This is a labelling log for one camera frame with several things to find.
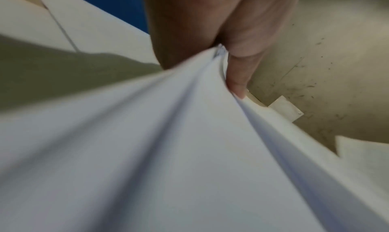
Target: scuffed floor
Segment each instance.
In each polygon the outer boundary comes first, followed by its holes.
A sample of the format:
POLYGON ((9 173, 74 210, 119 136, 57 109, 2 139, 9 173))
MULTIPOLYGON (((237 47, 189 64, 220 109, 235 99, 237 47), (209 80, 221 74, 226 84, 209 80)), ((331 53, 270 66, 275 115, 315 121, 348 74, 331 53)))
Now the scuffed floor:
POLYGON ((287 97, 331 150, 335 135, 389 143, 389 0, 301 0, 248 88, 287 97))

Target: blue panel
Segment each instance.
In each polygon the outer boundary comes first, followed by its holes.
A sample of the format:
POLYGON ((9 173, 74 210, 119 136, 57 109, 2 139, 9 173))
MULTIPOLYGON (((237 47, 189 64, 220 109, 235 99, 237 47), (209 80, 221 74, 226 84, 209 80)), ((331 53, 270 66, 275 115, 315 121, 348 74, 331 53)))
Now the blue panel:
POLYGON ((117 18, 147 32, 143 0, 85 0, 117 18))

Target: blue surface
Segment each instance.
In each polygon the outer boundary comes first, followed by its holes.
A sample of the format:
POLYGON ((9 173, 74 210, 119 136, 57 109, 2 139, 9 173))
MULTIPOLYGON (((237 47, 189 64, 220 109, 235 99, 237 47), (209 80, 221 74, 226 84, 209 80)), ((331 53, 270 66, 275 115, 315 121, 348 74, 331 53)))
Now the blue surface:
POLYGON ((85 1, 148 33, 143 0, 85 1))

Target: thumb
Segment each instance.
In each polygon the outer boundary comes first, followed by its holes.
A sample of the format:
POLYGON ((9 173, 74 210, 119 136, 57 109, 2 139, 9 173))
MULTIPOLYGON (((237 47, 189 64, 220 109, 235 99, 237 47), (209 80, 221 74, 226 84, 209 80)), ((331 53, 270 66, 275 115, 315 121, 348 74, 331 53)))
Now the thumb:
POLYGON ((229 55, 226 84, 228 89, 243 99, 246 96, 246 87, 251 76, 263 58, 264 52, 247 57, 229 55))

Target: human hand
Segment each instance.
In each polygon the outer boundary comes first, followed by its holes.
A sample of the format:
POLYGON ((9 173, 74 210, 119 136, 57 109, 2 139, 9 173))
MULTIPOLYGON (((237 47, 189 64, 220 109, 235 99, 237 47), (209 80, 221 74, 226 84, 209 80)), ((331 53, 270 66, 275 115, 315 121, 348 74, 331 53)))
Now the human hand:
POLYGON ((145 0, 164 69, 218 43, 229 51, 226 84, 240 98, 298 0, 145 0))

